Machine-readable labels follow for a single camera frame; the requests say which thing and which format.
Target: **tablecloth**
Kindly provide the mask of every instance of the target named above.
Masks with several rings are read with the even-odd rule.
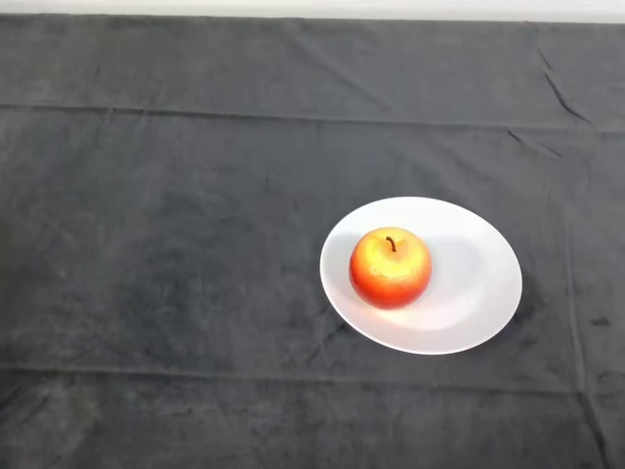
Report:
[[[625,27],[0,17],[0,467],[625,467]],[[358,206],[510,241],[424,357],[320,285]]]

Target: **plate rim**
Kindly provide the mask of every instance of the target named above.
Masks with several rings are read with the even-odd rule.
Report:
[[[465,345],[462,347],[457,347],[457,348],[449,348],[447,351],[422,351],[422,350],[413,350],[413,349],[406,349],[405,347],[400,347],[398,345],[394,345],[394,344],[390,344],[384,340],[380,340],[377,338],[372,337],[371,335],[369,335],[367,332],[363,331],[361,328],[357,327],[355,324],[353,324],[346,316],[344,316],[335,306],[334,302],[332,301],[332,299],[330,298],[330,296],[327,293],[326,290],[326,282],[329,281],[329,279],[325,278],[325,275],[323,273],[323,269],[322,269],[322,263],[323,263],[323,252],[325,251],[326,245],[328,243],[328,240],[330,238],[330,236],[332,235],[332,233],[334,232],[334,230],[336,230],[336,228],[343,223],[343,221],[348,218],[350,215],[352,215],[355,211],[363,209],[369,205],[373,205],[375,203],[379,203],[379,202],[384,202],[384,201],[389,201],[389,200],[406,200],[406,199],[410,199],[410,200],[429,200],[429,201],[434,201],[434,202],[438,202],[438,203],[443,203],[446,205],[451,205],[454,208],[459,208],[461,210],[464,210],[466,212],[469,212],[471,215],[476,216],[478,218],[480,218],[481,220],[483,220],[489,227],[491,227],[495,232],[497,232],[501,238],[506,242],[506,245],[508,246],[508,248],[510,249],[510,252],[512,253],[512,256],[514,258],[514,260],[516,261],[516,271],[519,274],[519,279],[521,281],[521,285],[520,285],[520,289],[519,289],[519,298],[516,301],[516,306],[512,312],[512,314],[510,315],[510,317],[508,318],[508,320],[506,320],[503,325],[497,329],[494,330],[494,332],[492,334],[490,334],[487,337],[484,337],[483,339],[480,339],[479,341],[469,344],[469,345]],[[347,213],[345,216],[343,216],[335,225],[334,227],[332,227],[332,230],[330,230],[330,232],[328,233],[327,237],[325,238],[325,241],[323,241],[323,245],[321,246],[321,252],[319,254],[319,276],[321,278],[321,286],[323,288],[323,293],[325,293],[326,298],[328,299],[328,301],[330,302],[330,305],[332,305],[332,308],[334,309],[334,311],[336,312],[336,314],[338,314],[347,324],[350,325],[351,328],[355,329],[357,332],[359,332],[360,334],[362,334],[363,336],[365,336],[367,339],[383,345],[385,347],[388,347],[390,349],[394,349],[394,350],[398,350],[400,352],[404,352],[406,354],[412,354],[412,355],[426,355],[426,356],[440,356],[440,355],[452,355],[452,354],[458,354],[460,352],[465,352],[467,350],[471,350],[474,349],[475,347],[484,344],[486,342],[488,342],[490,339],[492,339],[494,336],[496,336],[497,334],[499,334],[499,332],[501,332],[512,320],[512,318],[515,316],[515,314],[517,313],[517,310],[519,309],[519,304],[521,303],[521,297],[522,297],[522,292],[523,292],[523,276],[522,276],[522,270],[521,270],[521,263],[519,262],[519,258],[517,257],[517,253],[515,252],[515,249],[512,247],[512,244],[510,244],[510,242],[506,239],[505,236],[502,235],[502,233],[497,230],[497,228],[492,225],[490,222],[488,222],[488,220],[484,219],[483,217],[481,217],[481,215],[477,214],[476,212],[473,212],[471,210],[469,210],[466,207],[463,207],[461,205],[457,205],[455,203],[449,202],[447,200],[442,200],[439,198],[433,198],[433,197],[423,197],[423,196],[413,196],[413,195],[401,195],[401,196],[397,196],[397,197],[385,197],[385,198],[380,198],[378,200],[372,200],[370,202],[365,203],[364,205],[360,205],[359,207],[355,208],[354,210],[352,210],[351,212]]]

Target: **white plate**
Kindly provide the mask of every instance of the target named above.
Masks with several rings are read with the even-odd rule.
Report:
[[[381,227],[415,233],[432,255],[427,290],[396,310],[365,303],[350,283],[352,251],[365,234]],[[433,198],[387,198],[356,209],[325,240],[320,270],[330,303],[349,325],[412,354],[476,347],[504,328],[521,299],[521,268],[508,241],[482,217]]]

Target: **apple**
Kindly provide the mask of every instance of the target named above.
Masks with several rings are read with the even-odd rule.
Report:
[[[350,259],[350,280],[358,295],[378,308],[399,308],[428,287],[432,258],[428,246],[401,228],[367,233]]]

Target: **table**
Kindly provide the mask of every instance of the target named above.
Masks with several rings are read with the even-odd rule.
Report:
[[[0,467],[625,467],[625,27],[0,17]],[[421,357],[329,230],[448,200],[513,321]]]

